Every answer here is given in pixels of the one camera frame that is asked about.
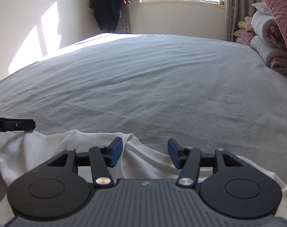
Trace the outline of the grey bed sheet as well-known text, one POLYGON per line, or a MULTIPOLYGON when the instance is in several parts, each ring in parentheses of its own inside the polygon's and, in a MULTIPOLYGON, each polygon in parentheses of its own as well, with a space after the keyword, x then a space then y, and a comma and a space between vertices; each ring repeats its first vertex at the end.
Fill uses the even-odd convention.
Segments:
POLYGON ((252 48, 180 35, 107 35, 0 81, 0 117, 29 118, 44 135, 134 134, 226 149, 287 183, 287 76, 252 48))

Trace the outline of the dark hanging jacket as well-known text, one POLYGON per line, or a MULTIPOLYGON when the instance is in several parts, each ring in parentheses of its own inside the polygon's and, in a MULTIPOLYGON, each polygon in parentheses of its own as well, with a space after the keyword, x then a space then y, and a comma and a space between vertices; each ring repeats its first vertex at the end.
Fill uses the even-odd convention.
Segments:
POLYGON ((89 0, 89 2, 89 8, 94 10, 94 17, 100 30, 115 32, 122 15, 121 8, 128 5, 131 0, 89 0))

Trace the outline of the folded grey pink quilt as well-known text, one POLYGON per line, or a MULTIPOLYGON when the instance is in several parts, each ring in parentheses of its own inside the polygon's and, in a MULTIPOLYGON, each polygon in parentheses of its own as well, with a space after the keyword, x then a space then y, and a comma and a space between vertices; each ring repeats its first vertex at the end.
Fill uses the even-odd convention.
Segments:
POLYGON ((257 12, 253 15, 252 26, 256 36, 251 40, 253 48, 265 65, 287 75, 287 48, 274 16, 264 3, 254 3, 257 12))

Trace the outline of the green patterned small item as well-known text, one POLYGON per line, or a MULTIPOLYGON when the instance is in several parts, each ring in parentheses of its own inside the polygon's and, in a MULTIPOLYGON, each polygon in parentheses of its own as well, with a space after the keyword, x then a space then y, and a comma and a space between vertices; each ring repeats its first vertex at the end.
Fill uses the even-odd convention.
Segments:
POLYGON ((243 30, 243 29, 246 29, 246 22, 245 21, 239 21, 237 23, 237 26, 239 29, 243 30))

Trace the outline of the grey patterned curtain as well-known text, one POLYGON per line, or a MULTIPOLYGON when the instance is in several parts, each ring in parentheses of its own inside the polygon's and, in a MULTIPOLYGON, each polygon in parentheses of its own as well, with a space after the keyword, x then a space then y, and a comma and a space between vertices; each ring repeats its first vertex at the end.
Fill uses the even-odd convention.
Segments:
POLYGON ((261 0, 224 0, 225 5, 225 34, 224 40, 233 42, 233 33, 237 31, 237 23, 244 17, 252 17, 256 8, 252 6, 261 0))

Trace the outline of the pink folded blanket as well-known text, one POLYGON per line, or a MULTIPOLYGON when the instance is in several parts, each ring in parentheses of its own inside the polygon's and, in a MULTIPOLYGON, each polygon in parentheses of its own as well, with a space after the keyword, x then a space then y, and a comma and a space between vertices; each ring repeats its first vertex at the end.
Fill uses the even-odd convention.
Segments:
POLYGON ((251 40, 256 36, 255 31, 252 26, 252 18, 246 16, 244 20, 246 22, 246 29, 239 29, 234 32, 233 36, 235 37, 235 42, 250 46, 251 40))

